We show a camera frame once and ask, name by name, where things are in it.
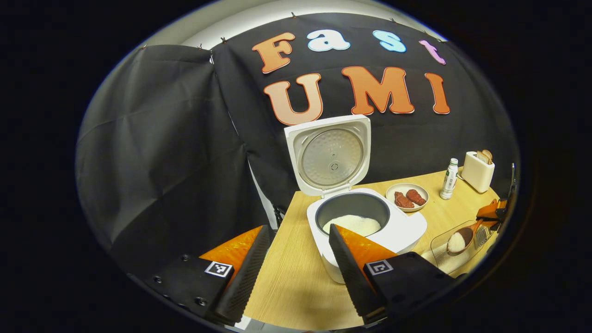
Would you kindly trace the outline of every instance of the plate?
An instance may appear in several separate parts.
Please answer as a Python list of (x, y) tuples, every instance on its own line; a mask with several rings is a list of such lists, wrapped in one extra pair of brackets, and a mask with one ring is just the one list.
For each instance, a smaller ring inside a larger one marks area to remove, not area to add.
[(425, 205), (427, 205), (427, 203), (430, 200), (430, 195), (427, 193), (426, 189), (419, 186), (419, 185), (415, 185), (415, 184), (410, 184), (410, 183), (401, 183), (401, 184), (395, 184), (391, 187), (388, 188), (387, 193), (385, 195), (385, 197), (387, 198), (388, 201), (395, 203), (395, 192), (401, 192), (403, 193), (403, 195), (407, 194), (408, 190), (414, 189), (416, 190), (420, 196), (422, 196), (422, 198), (424, 198), (426, 200), (425, 204), (422, 204), (421, 206), (419, 206), (418, 204), (413, 204), (413, 208), (403, 208), (403, 207), (399, 207), (395, 204), (395, 206), (397, 206), (397, 208), (399, 208), (400, 210), (404, 211), (404, 212), (416, 212), (422, 208), (425, 207)]

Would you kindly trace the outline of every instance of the inner pot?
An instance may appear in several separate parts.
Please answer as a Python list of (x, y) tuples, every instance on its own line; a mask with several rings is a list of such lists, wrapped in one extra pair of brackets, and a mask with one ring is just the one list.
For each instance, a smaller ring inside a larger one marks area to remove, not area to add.
[(328, 235), (323, 230), (325, 224), (344, 215), (357, 215), (375, 219), (380, 224), (378, 230), (380, 231), (387, 225), (391, 212), (387, 204), (377, 196), (367, 193), (345, 193), (334, 196), (322, 203), (317, 210), (315, 220), (318, 228), (325, 235)]

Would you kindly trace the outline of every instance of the white rice cooker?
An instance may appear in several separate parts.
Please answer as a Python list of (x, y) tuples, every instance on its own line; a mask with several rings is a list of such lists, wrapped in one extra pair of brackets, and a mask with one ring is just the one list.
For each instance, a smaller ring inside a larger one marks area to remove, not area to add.
[(368, 188), (352, 189), (368, 172), (370, 119), (364, 115), (333, 117), (284, 129), (300, 190), (321, 196), (307, 209), (308, 223), (329, 276), (344, 283), (323, 226), (334, 218), (357, 215), (375, 219), (379, 231), (367, 236), (385, 248), (411, 251), (427, 229), (421, 213), (407, 216), (394, 203)]

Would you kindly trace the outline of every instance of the white bottle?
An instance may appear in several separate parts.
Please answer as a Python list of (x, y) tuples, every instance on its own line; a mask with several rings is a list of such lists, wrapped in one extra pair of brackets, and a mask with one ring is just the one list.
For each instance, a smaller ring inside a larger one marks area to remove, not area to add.
[(456, 158), (451, 158), (448, 170), (446, 170), (446, 175), (444, 176), (444, 184), (442, 185), (442, 191), (440, 191), (440, 198), (448, 200), (452, 197), (452, 191), (456, 185), (457, 176), (458, 160)]

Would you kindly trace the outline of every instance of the wooden table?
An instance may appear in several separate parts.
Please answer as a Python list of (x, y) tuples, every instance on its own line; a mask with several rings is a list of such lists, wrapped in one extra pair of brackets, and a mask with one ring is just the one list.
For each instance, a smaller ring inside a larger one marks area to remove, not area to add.
[[(474, 220), (479, 208), (499, 199), (489, 189), (476, 192), (466, 182), (458, 180), (450, 200), (440, 198), (445, 171), (417, 177), (357, 185), (381, 194), (394, 184), (410, 182), (425, 188), (428, 204), (419, 210), (427, 220), (427, 230), (413, 252), (422, 254), (430, 249), (432, 239)], [(306, 330), (342, 329), (363, 325), (344, 284), (334, 282), (327, 274), (315, 246), (306, 210), (320, 197), (296, 192), (276, 237), (269, 248), (244, 315), (272, 325)], [(497, 233), (479, 253), (450, 275), (456, 277), (474, 268), (495, 241)]]

